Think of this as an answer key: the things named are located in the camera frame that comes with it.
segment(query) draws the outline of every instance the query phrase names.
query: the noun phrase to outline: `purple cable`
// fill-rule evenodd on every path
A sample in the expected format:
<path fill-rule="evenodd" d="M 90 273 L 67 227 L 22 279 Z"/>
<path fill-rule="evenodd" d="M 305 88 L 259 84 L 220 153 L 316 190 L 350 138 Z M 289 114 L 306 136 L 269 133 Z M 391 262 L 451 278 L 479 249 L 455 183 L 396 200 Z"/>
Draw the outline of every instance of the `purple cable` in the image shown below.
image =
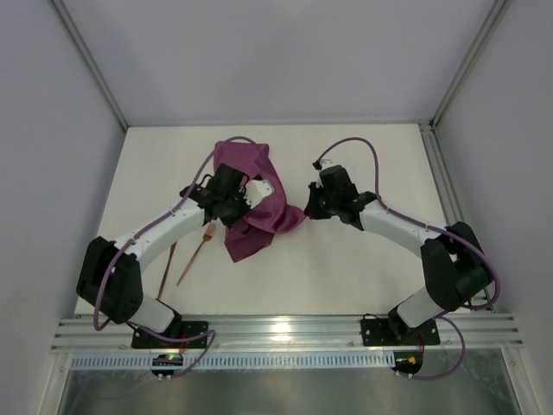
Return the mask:
<path fill-rule="evenodd" d="M 424 380 L 424 381 L 442 380 L 442 379 L 447 378 L 448 376 L 454 374 L 455 372 L 457 372 L 461 368 L 461 365 L 463 364 L 463 362 L 465 361 L 465 359 L 467 357 L 467 344 L 465 343 L 465 338 L 463 337 L 463 334 L 461 333 L 461 331 L 459 330 L 457 325 L 454 322 L 452 322 L 451 320 L 449 320 L 447 317 L 442 316 L 442 317 L 438 317 L 438 318 L 441 318 L 442 320 L 444 320 L 444 321 L 448 322 L 449 324 L 451 324 L 451 327 L 453 327 L 454 330 L 457 332 L 457 335 L 459 335 L 459 340 L 461 341 L 461 357 L 459 358 L 457 363 L 455 363 L 455 366 L 453 366 L 447 372 L 440 373 L 440 374 L 433 374 L 431 376 L 421 376 L 419 374 L 414 374 L 410 378 L 409 378 L 408 374 L 400 373 L 404 378 L 409 378 L 409 379 L 414 379 L 414 380 Z"/>
<path fill-rule="evenodd" d="M 224 143 L 230 143 L 231 141 L 237 141 L 237 140 L 244 140 L 248 143 L 251 143 L 251 144 L 255 145 L 256 148 L 258 149 L 259 154 L 261 155 L 261 157 L 265 158 L 264 153 L 257 146 L 257 143 L 255 141 L 251 140 L 248 137 L 241 137 L 241 136 L 231 137 L 231 138 L 228 138 L 227 140 L 225 140 Z M 123 256 L 125 251 L 127 249 L 129 249 L 129 247 L 133 243 L 135 243 L 137 239 L 139 239 L 142 235 L 147 233 L 152 227 L 155 227 L 155 226 L 159 225 L 160 223 L 162 223 L 169 216 L 171 216 L 176 210 L 178 210 L 182 207 L 182 205 L 184 204 L 186 199 L 192 193 L 194 185 L 197 183 L 198 179 L 201 176 L 201 173 L 203 172 L 204 168 L 207 166 L 207 164 L 209 163 L 209 161 L 211 160 L 211 158 L 213 157 L 214 154 L 215 154 L 215 150 L 213 150 L 209 154 L 209 156 L 206 157 L 206 160 L 204 160 L 204 162 L 201 164 L 200 168 L 198 169 L 196 175 L 194 176 L 194 179 L 192 180 L 192 184 L 188 187 L 188 189 L 185 192 L 184 196 L 182 196 L 181 200 L 176 204 L 176 206 L 173 209 L 169 210 L 167 213 L 160 216 L 159 218 L 151 221 L 148 225 L 146 225 L 142 229 L 140 229 L 134 235 L 134 238 L 127 240 L 127 242 L 125 242 L 125 244 L 121 247 L 121 249 L 119 249 L 119 251 L 117 251 L 117 253 L 111 259 L 110 264 L 108 264 L 107 268 L 105 269 L 104 276 L 102 277 L 102 282 L 100 283 L 100 286 L 99 286 L 99 289 L 98 289 L 98 295 L 96 296 L 96 302 L 94 304 L 94 313 L 92 315 L 92 325 L 94 326 L 94 328 L 97 331 L 103 330 L 105 328 L 105 326 L 107 326 L 107 324 L 110 322 L 110 319 L 108 318 L 102 325 L 100 325 L 99 324 L 99 311 L 100 311 L 100 305 L 102 304 L 102 299 L 104 298 L 105 287 L 107 286 L 107 282 L 109 281 L 109 279 L 111 277 L 111 270 L 113 269 L 114 266 L 116 266 L 117 262 Z M 158 335 L 154 331 L 150 330 L 149 333 L 151 335 L 153 335 L 154 337 L 157 337 L 161 340 L 164 340 L 166 342 L 168 341 L 168 340 L 166 340 L 167 337 L 163 337 L 161 335 Z M 183 339 L 173 339 L 173 340 L 175 340 L 175 341 L 178 340 L 177 342 L 191 342 L 192 341 L 192 340 L 189 340 L 189 339 L 188 340 L 186 340 L 186 339 L 184 339 L 184 340 Z"/>
<path fill-rule="evenodd" d="M 437 232 L 439 234 L 442 234 L 444 236 L 447 236 L 450 239 L 456 240 L 460 244 L 464 245 L 466 248 L 468 248 L 470 251 L 472 251 L 486 266 L 487 270 L 489 270 L 490 275 L 492 275 L 493 282 L 495 283 L 495 291 L 493 293 L 492 298 L 490 300 L 482 305 L 468 305 L 463 306 L 464 308 L 470 309 L 470 310 L 484 310 L 490 307 L 491 305 L 495 304 L 498 301 L 499 293 L 501 292 L 501 283 L 499 281 L 499 276 L 497 271 L 495 270 L 495 267 L 490 262 L 490 260 L 484 255 L 484 253 L 478 249 L 476 246 L 468 242 L 467 240 L 464 240 L 460 236 L 455 235 L 454 233 L 451 233 L 450 231 L 447 231 L 446 229 L 441 229 L 440 227 L 434 227 L 431 225 L 427 225 L 426 223 L 411 218 L 410 216 L 406 214 L 402 214 L 401 212 L 398 212 L 395 209 L 392 209 L 391 207 L 388 207 L 385 202 L 382 200 L 382 196 L 380 195 L 380 189 L 378 185 L 378 156 L 377 151 L 374 149 L 374 146 L 365 138 L 361 137 L 350 137 L 350 138 L 344 138 L 340 141 L 337 141 L 336 143 L 332 144 L 330 147 L 328 147 L 326 150 L 323 151 L 323 153 L 319 156 L 317 161 L 319 162 L 330 150 L 332 150 L 337 145 L 343 144 L 348 141 L 360 141 L 361 143 L 365 143 L 369 146 L 372 152 L 372 157 L 374 159 L 374 193 L 377 196 L 378 203 L 380 203 L 380 206 L 382 206 L 384 209 L 386 209 L 387 212 L 393 214 L 394 216 L 397 216 L 400 219 L 406 220 L 409 223 L 412 223 L 413 225 L 416 225 L 418 227 L 422 227 L 424 229 L 429 229 L 430 231 Z"/>

